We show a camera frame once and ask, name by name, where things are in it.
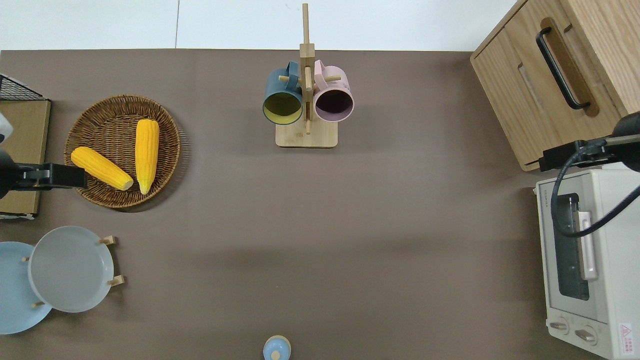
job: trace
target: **warning label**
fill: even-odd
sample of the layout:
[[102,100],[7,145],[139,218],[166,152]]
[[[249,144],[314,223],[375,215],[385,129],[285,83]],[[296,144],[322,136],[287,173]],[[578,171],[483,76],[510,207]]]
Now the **warning label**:
[[620,346],[623,355],[634,355],[634,334],[630,323],[620,324]]

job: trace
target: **pink mug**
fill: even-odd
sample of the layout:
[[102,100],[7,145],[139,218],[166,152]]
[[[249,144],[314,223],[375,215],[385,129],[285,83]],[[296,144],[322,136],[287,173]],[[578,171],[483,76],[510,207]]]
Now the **pink mug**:
[[316,60],[314,80],[317,86],[314,108],[318,117],[330,122],[348,118],[353,112],[353,96],[344,71],[337,66],[324,66],[321,60]]

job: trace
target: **black drawer handle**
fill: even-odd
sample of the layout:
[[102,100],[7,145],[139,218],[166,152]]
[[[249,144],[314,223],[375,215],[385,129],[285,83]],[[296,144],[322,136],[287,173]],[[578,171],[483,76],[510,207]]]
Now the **black drawer handle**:
[[538,44],[538,48],[542,53],[542,57],[544,57],[545,61],[547,62],[547,66],[549,67],[549,70],[551,70],[551,74],[554,76],[554,79],[556,80],[556,84],[558,84],[558,87],[560,88],[560,92],[562,92],[562,95],[564,96],[564,100],[566,101],[567,105],[569,105],[571,109],[576,109],[576,110],[584,109],[587,106],[591,105],[591,103],[589,101],[579,103],[573,97],[573,94],[571,93],[569,86],[567,85],[566,81],[564,80],[564,77],[562,76],[562,73],[560,72],[560,68],[556,63],[556,60],[551,55],[551,52],[549,51],[549,47],[545,42],[544,35],[550,33],[551,30],[552,28],[549,26],[547,28],[542,29],[538,33],[538,36],[536,36],[536,43]]

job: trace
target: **corn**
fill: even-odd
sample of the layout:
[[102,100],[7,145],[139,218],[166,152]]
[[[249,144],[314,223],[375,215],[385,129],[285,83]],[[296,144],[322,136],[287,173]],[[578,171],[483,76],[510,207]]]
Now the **corn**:
[[131,176],[89,147],[76,147],[71,153],[71,162],[118,190],[124,191],[133,185]]
[[146,195],[156,178],[160,127],[155,120],[142,119],[136,127],[136,177]]

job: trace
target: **brown table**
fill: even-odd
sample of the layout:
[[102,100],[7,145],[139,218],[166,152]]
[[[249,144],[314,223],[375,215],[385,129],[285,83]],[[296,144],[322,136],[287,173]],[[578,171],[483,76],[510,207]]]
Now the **brown table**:
[[127,283],[85,313],[0,338],[11,359],[587,359],[547,334],[536,181],[522,172],[469,53],[318,51],[356,108],[334,149],[282,149],[260,107],[297,51],[3,51],[53,100],[46,161],[117,94],[164,105],[180,169],[144,211],[43,193],[0,240],[61,225],[113,234]]

